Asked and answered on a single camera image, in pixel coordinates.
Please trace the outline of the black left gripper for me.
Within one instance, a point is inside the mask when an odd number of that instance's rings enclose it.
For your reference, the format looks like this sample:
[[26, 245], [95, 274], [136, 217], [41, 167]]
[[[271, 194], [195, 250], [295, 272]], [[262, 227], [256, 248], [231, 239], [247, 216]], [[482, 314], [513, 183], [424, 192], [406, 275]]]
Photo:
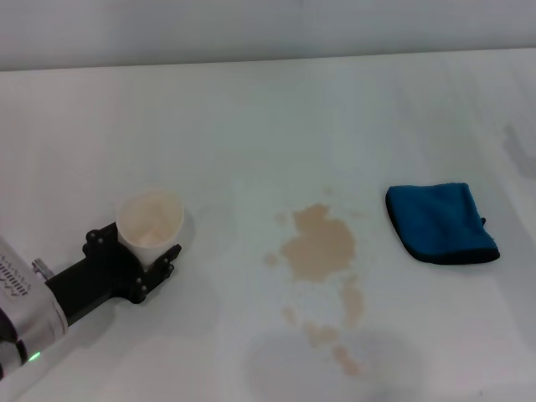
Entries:
[[119, 242], [115, 223], [86, 234], [85, 258], [45, 282], [72, 326], [111, 298], [134, 304], [167, 280], [182, 246], [174, 245], [146, 270]]

